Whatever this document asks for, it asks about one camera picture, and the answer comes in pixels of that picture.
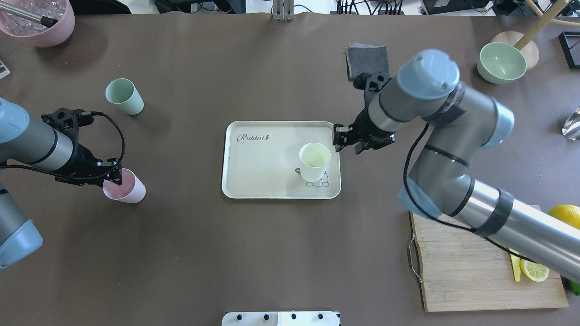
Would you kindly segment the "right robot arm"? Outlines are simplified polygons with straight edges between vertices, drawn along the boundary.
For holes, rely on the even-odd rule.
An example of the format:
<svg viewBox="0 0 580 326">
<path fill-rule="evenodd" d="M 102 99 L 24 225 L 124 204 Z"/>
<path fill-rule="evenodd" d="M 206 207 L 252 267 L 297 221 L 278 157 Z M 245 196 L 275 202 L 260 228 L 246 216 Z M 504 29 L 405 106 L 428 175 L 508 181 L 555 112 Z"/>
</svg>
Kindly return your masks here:
<svg viewBox="0 0 580 326">
<path fill-rule="evenodd" d="M 438 49 L 415 54 L 392 78 L 361 76 L 365 107 L 349 126 L 333 126 L 337 152 L 351 145 L 356 154 L 379 150 L 408 122 L 423 119 L 432 132 L 412 169 L 404 167 L 400 203 L 429 219 L 455 217 L 466 231 L 579 281 L 577 228 L 467 173 L 479 149 L 498 146 L 513 130 L 507 107 L 465 85 L 456 62 Z"/>
</svg>

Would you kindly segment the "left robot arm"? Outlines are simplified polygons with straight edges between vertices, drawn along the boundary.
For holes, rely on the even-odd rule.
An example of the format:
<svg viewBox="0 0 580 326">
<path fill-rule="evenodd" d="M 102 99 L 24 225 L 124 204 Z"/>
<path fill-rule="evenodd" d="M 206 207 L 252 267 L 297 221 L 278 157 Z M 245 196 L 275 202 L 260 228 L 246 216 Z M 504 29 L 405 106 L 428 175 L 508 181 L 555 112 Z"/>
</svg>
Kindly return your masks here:
<svg viewBox="0 0 580 326">
<path fill-rule="evenodd" d="M 122 184 L 121 158 L 97 159 L 79 143 L 79 130 L 92 124 L 99 111 L 61 108 L 40 119 L 6 99 L 1 100 L 1 169 L 20 168 L 52 175 L 62 183 Z M 6 269 L 42 246 L 33 221 L 5 187 L 0 196 L 0 267 Z"/>
</svg>

